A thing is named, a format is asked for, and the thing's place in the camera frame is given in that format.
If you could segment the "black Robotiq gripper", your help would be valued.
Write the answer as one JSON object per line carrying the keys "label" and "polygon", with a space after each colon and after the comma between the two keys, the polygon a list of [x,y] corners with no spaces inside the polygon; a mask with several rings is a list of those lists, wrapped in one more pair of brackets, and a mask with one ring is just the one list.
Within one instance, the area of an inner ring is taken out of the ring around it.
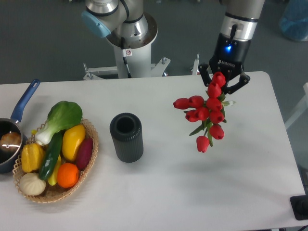
{"label": "black Robotiq gripper", "polygon": [[[233,94],[248,84],[250,76],[244,72],[244,61],[250,44],[250,40],[241,41],[220,33],[209,64],[201,63],[198,65],[204,86],[208,87],[212,82],[208,72],[209,67],[212,73],[221,72],[226,78],[226,84],[224,85],[225,94]],[[236,77],[239,77],[239,81],[232,86],[228,86],[229,82]]]}

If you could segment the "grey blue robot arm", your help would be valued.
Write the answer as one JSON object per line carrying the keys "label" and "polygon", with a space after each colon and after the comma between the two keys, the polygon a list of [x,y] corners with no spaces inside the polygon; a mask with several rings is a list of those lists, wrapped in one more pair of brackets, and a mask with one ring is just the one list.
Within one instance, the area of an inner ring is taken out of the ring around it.
{"label": "grey blue robot arm", "polygon": [[[200,74],[208,86],[210,74],[221,72],[226,81],[235,77],[234,85],[225,84],[223,93],[232,94],[246,85],[250,77],[244,72],[244,60],[257,26],[264,1],[224,0],[224,20],[212,58],[206,64],[195,60],[193,74]],[[81,17],[88,29],[105,38],[114,48],[119,78],[161,77],[170,60],[153,64],[151,45],[157,37],[154,18],[143,9],[141,0],[88,0]]]}

